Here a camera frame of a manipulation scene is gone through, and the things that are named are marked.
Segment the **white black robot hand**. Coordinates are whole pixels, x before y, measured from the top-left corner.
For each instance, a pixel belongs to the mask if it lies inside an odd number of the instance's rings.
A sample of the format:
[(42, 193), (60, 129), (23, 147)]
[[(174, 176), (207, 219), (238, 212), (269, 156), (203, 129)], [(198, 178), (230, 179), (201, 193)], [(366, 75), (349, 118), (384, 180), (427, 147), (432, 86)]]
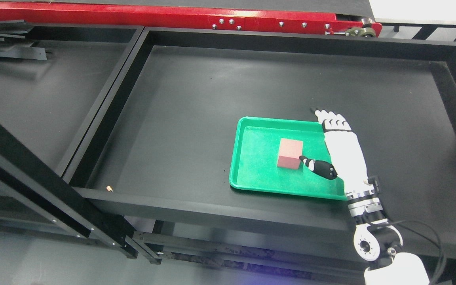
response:
[(324, 142), (330, 162), (300, 156), (305, 168), (328, 180), (339, 178), (344, 183), (347, 199), (373, 195), (375, 187), (369, 184), (365, 157), (358, 137), (347, 119), (327, 110), (313, 111), (324, 132)]

